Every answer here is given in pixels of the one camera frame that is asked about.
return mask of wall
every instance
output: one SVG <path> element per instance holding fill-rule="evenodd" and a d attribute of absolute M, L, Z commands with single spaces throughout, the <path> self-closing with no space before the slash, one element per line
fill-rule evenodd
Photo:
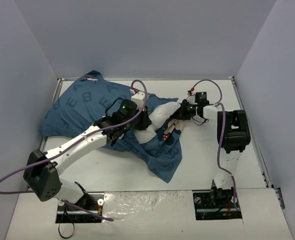
<path fill-rule="evenodd" d="M 38 124 L 50 107 L 56 80 L 13 0 L 0 0 L 0 178 L 24 166 L 40 144 Z M 23 190 L 22 174 L 0 186 Z M 0 240 L 4 239 L 17 195 L 0 195 Z"/>
<path fill-rule="evenodd" d="M 58 77 L 240 69 L 275 0 L 15 0 Z"/>
<path fill-rule="evenodd" d="M 277 0 L 236 78 L 295 239 L 295 0 Z"/>

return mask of blue fabric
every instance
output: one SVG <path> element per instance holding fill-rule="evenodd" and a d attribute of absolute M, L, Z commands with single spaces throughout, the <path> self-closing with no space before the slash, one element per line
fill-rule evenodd
<path fill-rule="evenodd" d="M 77 79 L 53 104 L 44 117 L 39 132 L 43 137 L 65 136 L 74 138 L 87 130 L 96 120 L 105 115 L 105 109 L 117 98 L 131 99 L 130 87 L 104 80 L 98 71 L 91 71 Z M 177 98 L 160 98 L 149 94 L 146 106 L 148 114 L 162 104 L 176 102 Z M 121 101 L 109 110 L 117 111 Z M 182 159 L 179 136 L 181 131 L 174 130 L 167 141 L 162 140 L 167 123 L 158 130 L 151 141 L 139 144 L 133 131 L 126 133 L 112 147 L 116 151 L 130 150 L 143 159 L 148 168 L 165 182 L 169 182 Z"/>

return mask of crumpled white fabric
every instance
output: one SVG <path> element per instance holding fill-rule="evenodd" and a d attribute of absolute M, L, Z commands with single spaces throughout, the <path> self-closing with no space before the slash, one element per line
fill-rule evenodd
<path fill-rule="evenodd" d="M 152 140 L 156 135 L 156 131 L 163 126 L 166 120 L 181 107 L 181 104 L 171 101 L 157 106 L 148 116 L 152 124 L 146 130 L 139 131 L 134 129 L 134 135 L 140 144 L 145 144 Z"/>

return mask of white cloth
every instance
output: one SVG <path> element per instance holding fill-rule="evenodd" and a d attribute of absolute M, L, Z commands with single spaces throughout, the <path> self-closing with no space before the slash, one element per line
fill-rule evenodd
<path fill-rule="evenodd" d="M 163 126 L 166 120 L 181 107 L 181 104 L 171 101 L 157 106 L 154 111 L 148 116 L 151 120 L 151 125 L 146 130 L 134 130 L 134 135 L 140 144 L 145 144 L 152 140 L 156 135 L 156 131 Z"/>

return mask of white table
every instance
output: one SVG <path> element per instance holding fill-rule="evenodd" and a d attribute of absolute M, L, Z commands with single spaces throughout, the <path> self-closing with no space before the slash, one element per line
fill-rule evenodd
<path fill-rule="evenodd" d="M 145 81 L 160 97 L 186 97 L 195 80 Z M 71 81 L 63 82 L 61 93 Z M 122 81 L 130 85 L 131 81 Z M 239 109 L 232 83 L 217 81 L 227 109 Z M 204 82 L 211 103 L 219 92 Z M 46 149 L 68 141 L 50 137 Z M 97 149 L 70 166 L 62 175 L 80 182 L 89 192 L 105 192 L 103 215 L 114 222 L 77 224 L 72 240 L 292 240 L 275 191 L 266 188 L 253 146 L 247 146 L 235 175 L 242 219 L 196 221 L 191 190 L 209 189 L 217 172 L 216 124 L 187 123 L 180 137 L 183 159 L 170 183 L 165 183 L 130 152 Z M 58 200 L 40 202 L 33 193 L 20 194 L 6 240 L 60 240 L 55 224 Z M 61 226 L 69 235 L 70 224 Z"/>

